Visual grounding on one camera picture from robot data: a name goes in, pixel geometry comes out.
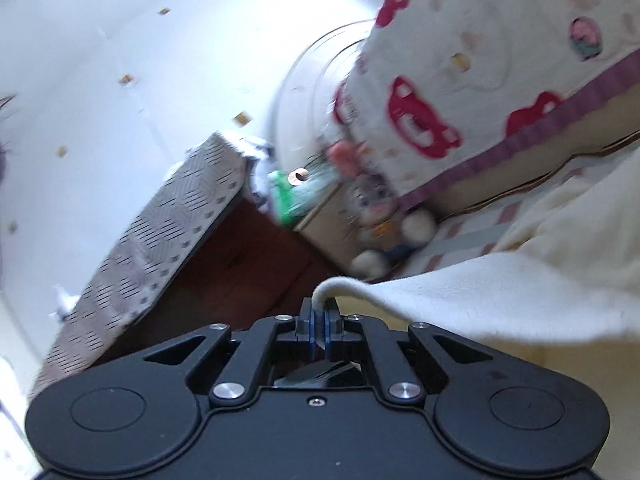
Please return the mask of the white fleece garment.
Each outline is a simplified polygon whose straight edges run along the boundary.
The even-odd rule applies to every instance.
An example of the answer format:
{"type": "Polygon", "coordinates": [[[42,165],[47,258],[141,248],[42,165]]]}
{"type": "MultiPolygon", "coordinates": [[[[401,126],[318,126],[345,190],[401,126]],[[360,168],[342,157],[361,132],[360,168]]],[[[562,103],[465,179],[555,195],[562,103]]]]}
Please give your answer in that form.
{"type": "Polygon", "coordinates": [[[366,284],[329,278],[311,296],[367,301],[406,322],[477,339],[570,344],[639,337],[639,156],[596,184],[534,203],[488,255],[366,284]]]}

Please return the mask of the dark wooden cabinet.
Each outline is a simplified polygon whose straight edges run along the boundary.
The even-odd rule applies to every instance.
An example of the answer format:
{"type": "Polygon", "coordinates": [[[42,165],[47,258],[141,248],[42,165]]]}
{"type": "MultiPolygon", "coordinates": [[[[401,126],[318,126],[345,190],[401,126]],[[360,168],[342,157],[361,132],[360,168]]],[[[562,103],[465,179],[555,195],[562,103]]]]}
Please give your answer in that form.
{"type": "Polygon", "coordinates": [[[95,366],[205,325],[245,330],[270,315],[296,315],[303,299],[343,273],[300,234],[277,226],[246,198],[235,200],[165,287],[95,366]]]}

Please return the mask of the beige bedside box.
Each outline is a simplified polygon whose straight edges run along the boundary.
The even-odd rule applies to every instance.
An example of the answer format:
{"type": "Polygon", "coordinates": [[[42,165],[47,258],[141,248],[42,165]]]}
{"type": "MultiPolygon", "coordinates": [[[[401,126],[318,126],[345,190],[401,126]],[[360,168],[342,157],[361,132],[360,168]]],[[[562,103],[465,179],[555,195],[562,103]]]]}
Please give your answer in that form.
{"type": "Polygon", "coordinates": [[[346,273],[352,259],[360,254],[356,226],[341,183],[324,193],[294,231],[346,273]]]}

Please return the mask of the grey bunny plush toy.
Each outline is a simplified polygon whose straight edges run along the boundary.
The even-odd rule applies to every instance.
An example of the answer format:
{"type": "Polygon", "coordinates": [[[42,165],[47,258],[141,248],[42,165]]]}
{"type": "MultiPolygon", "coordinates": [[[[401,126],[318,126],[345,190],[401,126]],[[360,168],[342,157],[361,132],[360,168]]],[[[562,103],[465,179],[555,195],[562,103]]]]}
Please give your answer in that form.
{"type": "Polygon", "coordinates": [[[346,185],[347,208],[362,248],[350,263],[352,274],[366,281],[384,278],[434,238],[434,216],[423,207],[403,210],[361,145],[341,140],[326,150],[326,156],[346,185]]]}

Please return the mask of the green plastic bag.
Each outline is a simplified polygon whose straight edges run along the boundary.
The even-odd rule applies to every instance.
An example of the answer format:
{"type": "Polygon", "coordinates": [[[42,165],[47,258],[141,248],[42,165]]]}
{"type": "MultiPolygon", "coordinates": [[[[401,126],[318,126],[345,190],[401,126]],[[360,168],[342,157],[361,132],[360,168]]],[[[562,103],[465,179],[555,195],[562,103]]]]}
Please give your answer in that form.
{"type": "Polygon", "coordinates": [[[318,205],[331,183],[331,174],[322,169],[299,167],[290,172],[270,172],[269,208],[272,218],[281,226],[295,226],[318,205]]]}

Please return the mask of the grey patterned cabinet cloth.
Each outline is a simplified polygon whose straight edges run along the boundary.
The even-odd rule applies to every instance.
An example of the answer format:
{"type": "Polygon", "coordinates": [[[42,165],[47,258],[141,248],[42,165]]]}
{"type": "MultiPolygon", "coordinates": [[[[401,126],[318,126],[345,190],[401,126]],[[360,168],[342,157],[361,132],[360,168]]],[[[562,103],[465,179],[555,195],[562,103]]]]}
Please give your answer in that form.
{"type": "Polygon", "coordinates": [[[247,163],[239,144],[216,132],[166,180],[64,318],[30,400],[88,368],[154,307],[208,231],[242,195],[247,163]]]}

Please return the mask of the checked bed sheet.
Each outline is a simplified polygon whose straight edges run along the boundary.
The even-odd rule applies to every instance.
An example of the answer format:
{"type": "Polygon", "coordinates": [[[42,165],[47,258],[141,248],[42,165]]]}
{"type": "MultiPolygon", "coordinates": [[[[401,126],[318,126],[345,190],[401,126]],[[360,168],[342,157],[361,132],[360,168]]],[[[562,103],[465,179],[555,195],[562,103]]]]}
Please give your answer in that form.
{"type": "Polygon", "coordinates": [[[571,180],[594,183],[602,176],[602,170],[594,165],[571,162],[567,169],[541,185],[503,197],[478,211],[452,217],[442,222],[430,244],[413,254],[390,277],[408,278],[487,255],[511,224],[544,194],[571,180]]]}

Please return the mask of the beige mattress edge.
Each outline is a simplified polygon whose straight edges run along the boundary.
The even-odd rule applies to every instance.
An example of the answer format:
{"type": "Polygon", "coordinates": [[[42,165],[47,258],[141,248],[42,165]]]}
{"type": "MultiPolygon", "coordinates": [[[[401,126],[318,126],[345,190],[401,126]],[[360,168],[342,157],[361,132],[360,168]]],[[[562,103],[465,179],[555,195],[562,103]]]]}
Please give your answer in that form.
{"type": "Polygon", "coordinates": [[[639,140],[639,124],[572,125],[560,136],[518,153],[450,186],[426,201],[437,220],[476,211],[521,190],[540,185],[576,157],[602,157],[639,140]]]}

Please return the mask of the bear print bed cover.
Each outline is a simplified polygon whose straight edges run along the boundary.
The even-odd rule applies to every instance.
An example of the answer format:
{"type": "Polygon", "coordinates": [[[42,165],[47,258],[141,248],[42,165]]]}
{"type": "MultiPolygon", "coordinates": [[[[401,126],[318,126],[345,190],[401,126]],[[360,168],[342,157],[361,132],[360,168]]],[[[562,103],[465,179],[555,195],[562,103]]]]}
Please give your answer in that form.
{"type": "Polygon", "coordinates": [[[384,0],[334,110],[426,204],[572,125],[639,123],[639,0],[384,0]]]}

